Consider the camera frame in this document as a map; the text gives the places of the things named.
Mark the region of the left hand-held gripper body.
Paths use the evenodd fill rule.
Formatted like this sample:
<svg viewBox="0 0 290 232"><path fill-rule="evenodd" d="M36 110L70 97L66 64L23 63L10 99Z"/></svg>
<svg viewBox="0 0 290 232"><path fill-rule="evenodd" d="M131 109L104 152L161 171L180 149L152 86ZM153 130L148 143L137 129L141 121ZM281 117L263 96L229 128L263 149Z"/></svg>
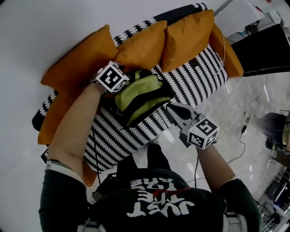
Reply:
<svg viewBox="0 0 290 232"><path fill-rule="evenodd" d="M91 79L91 82L100 83L110 93L119 92L129 78L120 70L118 63L109 61Z"/></svg>

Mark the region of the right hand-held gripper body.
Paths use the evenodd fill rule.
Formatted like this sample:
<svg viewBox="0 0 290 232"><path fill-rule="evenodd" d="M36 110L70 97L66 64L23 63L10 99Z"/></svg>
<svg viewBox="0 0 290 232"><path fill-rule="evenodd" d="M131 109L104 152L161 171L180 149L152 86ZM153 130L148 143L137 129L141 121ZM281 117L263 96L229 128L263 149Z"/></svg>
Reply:
<svg viewBox="0 0 290 232"><path fill-rule="evenodd" d="M210 118L195 109L190 110L191 117L183 123L179 139L188 148L190 145L204 150L216 142L220 127Z"/></svg>

